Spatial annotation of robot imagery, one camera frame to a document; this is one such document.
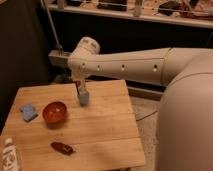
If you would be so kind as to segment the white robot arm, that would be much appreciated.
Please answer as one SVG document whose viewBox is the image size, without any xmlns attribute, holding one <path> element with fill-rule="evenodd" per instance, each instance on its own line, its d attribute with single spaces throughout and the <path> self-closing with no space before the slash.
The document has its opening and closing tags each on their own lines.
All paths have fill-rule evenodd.
<svg viewBox="0 0 213 171">
<path fill-rule="evenodd" d="M 91 75 L 161 85 L 155 171 L 213 171 L 213 49 L 160 48 L 102 54 L 82 38 L 68 57 L 80 102 Z"/>
</svg>

